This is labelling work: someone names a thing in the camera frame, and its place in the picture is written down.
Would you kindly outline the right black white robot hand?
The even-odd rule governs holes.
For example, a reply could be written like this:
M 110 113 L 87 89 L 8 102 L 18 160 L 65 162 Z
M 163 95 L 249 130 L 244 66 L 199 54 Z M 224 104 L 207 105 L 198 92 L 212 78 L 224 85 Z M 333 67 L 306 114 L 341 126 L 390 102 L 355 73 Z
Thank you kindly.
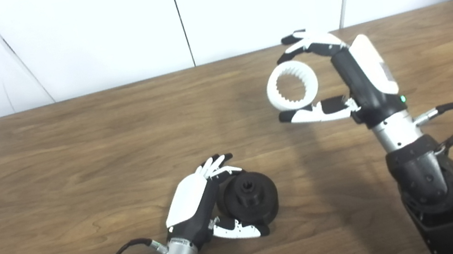
M 267 83 L 267 97 L 279 110 L 282 123 L 331 122 L 352 118 L 358 124 L 373 128 L 407 105 L 387 64 L 365 35 L 350 44 L 331 33 L 316 34 L 297 30 L 281 40 L 287 49 L 277 60 Z M 327 56 L 335 71 L 349 89 L 348 95 L 325 98 L 317 103 L 318 77 L 306 63 L 296 61 L 299 54 Z M 277 88 L 281 76 L 294 76 L 303 83 L 305 94 L 300 100 L 289 100 Z

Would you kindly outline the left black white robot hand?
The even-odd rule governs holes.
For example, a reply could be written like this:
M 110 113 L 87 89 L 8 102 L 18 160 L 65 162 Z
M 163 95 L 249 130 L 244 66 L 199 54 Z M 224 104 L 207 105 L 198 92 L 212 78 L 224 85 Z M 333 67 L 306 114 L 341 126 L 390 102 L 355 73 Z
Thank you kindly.
M 240 167 L 227 166 L 231 153 L 215 154 L 180 181 L 170 204 L 166 219 L 167 240 L 189 241 L 201 250 L 213 237 L 225 239 L 253 239 L 268 236 L 267 225 L 252 225 L 237 218 L 214 218 L 220 185 L 229 177 L 243 174 Z

